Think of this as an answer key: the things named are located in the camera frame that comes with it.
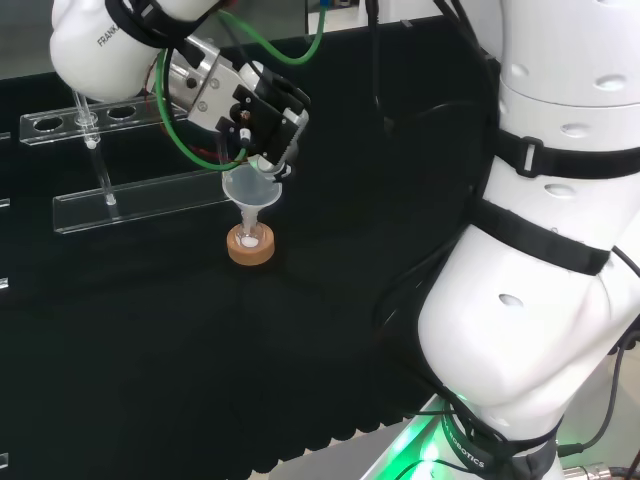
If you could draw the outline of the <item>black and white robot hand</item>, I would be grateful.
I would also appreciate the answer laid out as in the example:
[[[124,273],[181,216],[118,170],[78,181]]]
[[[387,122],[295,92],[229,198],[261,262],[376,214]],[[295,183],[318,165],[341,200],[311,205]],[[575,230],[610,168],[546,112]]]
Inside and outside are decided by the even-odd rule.
[[[236,68],[195,36],[185,47],[161,53],[155,70],[162,124],[181,153],[212,171],[248,164],[274,183],[291,176],[308,95],[248,56]]]

